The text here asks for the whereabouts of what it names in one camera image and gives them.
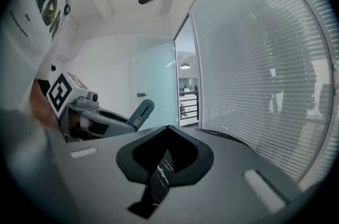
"white ceiling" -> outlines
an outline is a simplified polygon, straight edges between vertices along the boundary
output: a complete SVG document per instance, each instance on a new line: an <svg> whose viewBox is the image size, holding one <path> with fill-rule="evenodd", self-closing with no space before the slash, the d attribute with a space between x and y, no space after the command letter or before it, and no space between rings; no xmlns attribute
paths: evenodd
<svg viewBox="0 0 339 224"><path fill-rule="evenodd" d="M197 57L194 53L191 52L176 52L176 60L178 64L181 65L183 63L188 63L190 66L195 65L197 63Z"/></svg>
<svg viewBox="0 0 339 224"><path fill-rule="evenodd" d="M172 1L156 0L140 5L138 0L71 0L70 21L80 26L92 20L109 21L117 13L158 16L169 12Z"/></svg>

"glass wall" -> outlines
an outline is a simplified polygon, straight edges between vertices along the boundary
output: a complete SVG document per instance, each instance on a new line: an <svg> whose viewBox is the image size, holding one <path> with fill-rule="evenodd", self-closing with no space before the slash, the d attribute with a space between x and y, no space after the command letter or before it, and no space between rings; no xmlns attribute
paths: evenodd
<svg viewBox="0 0 339 224"><path fill-rule="evenodd" d="M249 144L300 181L326 136L333 74L303 0L196 0L202 127Z"/></svg>
<svg viewBox="0 0 339 224"><path fill-rule="evenodd" d="M138 38L137 93L146 96L155 108L141 130L163 125L178 125L177 79L174 42L156 38Z"/></svg>
<svg viewBox="0 0 339 224"><path fill-rule="evenodd" d="M198 90L198 79L197 78L179 78L179 91L184 92L185 88L190 91Z"/></svg>

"black cutout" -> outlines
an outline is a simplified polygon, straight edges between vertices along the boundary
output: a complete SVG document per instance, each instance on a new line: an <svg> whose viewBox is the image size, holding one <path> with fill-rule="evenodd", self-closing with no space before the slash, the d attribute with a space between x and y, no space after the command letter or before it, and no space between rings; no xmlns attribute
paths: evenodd
<svg viewBox="0 0 339 224"><path fill-rule="evenodd" d="M127 122L127 119L124 119L122 117L119 117L119 116L117 116L113 113L107 112L107 111L99 110L99 114L101 116L104 116L104 117L107 117L107 118L110 118L110 119L114 119L114 120L125 122L125 123Z"/></svg>
<svg viewBox="0 0 339 224"><path fill-rule="evenodd" d="M140 117L142 117L145 113L146 113L146 111L149 109L149 106L143 111L143 113L141 114L141 116Z"/></svg>
<svg viewBox="0 0 339 224"><path fill-rule="evenodd" d="M108 124L102 124L93 121L92 126L89 128L89 131L96 133L97 135L104 135L108 129Z"/></svg>
<svg viewBox="0 0 339 224"><path fill-rule="evenodd" d="M211 169L213 161L214 154L210 147L173 126L161 127L125 145L118 151L118 166L128 180L146 184L141 201L128 209L143 218L149 218L170 187L196 184ZM162 172L167 169L165 181L168 187L165 195L160 196L156 181L161 181L163 176L160 178L159 168ZM158 206L154 205L154 193L158 195Z"/></svg>

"window blinds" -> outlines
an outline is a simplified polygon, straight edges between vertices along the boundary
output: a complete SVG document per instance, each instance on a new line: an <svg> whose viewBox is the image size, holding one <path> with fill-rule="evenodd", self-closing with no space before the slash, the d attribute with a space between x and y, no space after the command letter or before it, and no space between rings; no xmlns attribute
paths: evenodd
<svg viewBox="0 0 339 224"><path fill-rule="evenodd" d="M202 127L239 138L301 180L324 143L334 98L331 58L313 12L304 0L196 0L191 16Z"/></svg>

